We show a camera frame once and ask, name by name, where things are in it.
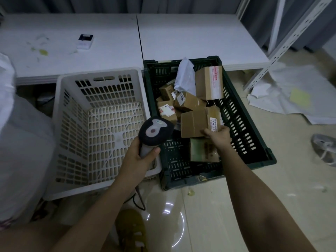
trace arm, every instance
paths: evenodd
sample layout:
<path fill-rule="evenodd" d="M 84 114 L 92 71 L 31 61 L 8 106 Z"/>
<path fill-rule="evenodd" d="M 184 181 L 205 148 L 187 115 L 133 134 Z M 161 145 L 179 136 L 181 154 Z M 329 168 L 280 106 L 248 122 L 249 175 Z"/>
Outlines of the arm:
<path fill-rule="evenodd" d="M 316 252 L 281 201 L 231 146 L 229 128 L 204 130 L 221 156 L 239 229 L 250 252 Z"/>
<path fill-rule="evenodd" d="M 139 144 L 136 137 L 127 150 L 115 181 L 79 222 L 54 245 L 52 252 L 100 251 L 123 202 L 142 181 L 148 165 L 160 153 L 160 148 L 155 148 L 141 159 L 138 155 Z"/>

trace white table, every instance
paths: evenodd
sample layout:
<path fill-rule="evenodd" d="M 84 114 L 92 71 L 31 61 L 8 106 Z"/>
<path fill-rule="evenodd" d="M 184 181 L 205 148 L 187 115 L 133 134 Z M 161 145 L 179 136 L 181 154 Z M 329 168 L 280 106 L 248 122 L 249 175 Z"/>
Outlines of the white table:
<path fill-rule="evenodd" d="M 144 60 L 219 56 L 227 71 L 269 63 L 236 15 L 138 14 L 137 19 Z"/>
<path fill-rule="evenodd" d="M 76 50 L 82 33 L 94 35 L 89 50 Z M 10 57 L 20 84 L 72 72 L 143 68 L 135 14 L 8 15 L 0 35 L 0 52 Z"/>

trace barcode scanner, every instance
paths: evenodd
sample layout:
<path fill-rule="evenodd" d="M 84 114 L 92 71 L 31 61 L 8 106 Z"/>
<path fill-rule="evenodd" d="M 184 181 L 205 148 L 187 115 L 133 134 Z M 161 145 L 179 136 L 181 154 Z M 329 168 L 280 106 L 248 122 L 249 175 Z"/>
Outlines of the barcode scanner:
<path fill-rule="evenodd" d="M 144 158 L 149 152 L 158 145 L 166 142 L 174 131 L 174 125 L 159 117 L 147 119 L 140 128 L 139 140 L 142 143 L 140 157 Z"/>

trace person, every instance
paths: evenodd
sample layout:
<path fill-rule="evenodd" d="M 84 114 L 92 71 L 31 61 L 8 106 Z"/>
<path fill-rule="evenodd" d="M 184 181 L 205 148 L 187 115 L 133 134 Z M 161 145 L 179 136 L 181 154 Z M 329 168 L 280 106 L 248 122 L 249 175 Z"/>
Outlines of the person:
<path fill-rule="evenodd" d="M 316 252 L 281 201 L 232 148 L 229 128 L 222 127 L 220 132 L 205 129 L 203 132 L 210 137 L 221 156 L 233 209 L 248 250 Z M 49 233 L 43 233 L 43 239 L 40 237 L 39 241 L 34 240 L 36 237 L 31 229 L 26 230 L 26 234 L 29 234 L 27 237 L 20 228 L 21 233 L 9 229 L 0 237 L 2 249 L 34 252 L 112 251 L 109 250 L 106 238 L 115 222 L 123 251 L 147 252 L 140 214 L 132 210 L 118 214 L 123 202 L 144 178 L 147 166 L 160 153 L 160 148 L 154 148 L 146 158 L 141 159 L 138 155 L 139 144 L 136 137 L 114 183 L 77 224 L 57 230 L 57 238 L 48 239 L 45 236 Z"/>

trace white basket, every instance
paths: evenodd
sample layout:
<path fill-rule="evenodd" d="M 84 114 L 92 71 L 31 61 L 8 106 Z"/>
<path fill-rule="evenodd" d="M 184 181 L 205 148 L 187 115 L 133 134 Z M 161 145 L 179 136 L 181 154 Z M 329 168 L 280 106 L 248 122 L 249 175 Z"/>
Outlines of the white basket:
<path fill-rule="evenodd" d="M 74 73 L 57 80 L 57 148 L 45 200 L 110 186 L 133 138 L 150 117 L 139 68 Z M 162 167 L 158 156 L 146 177 Z"/>

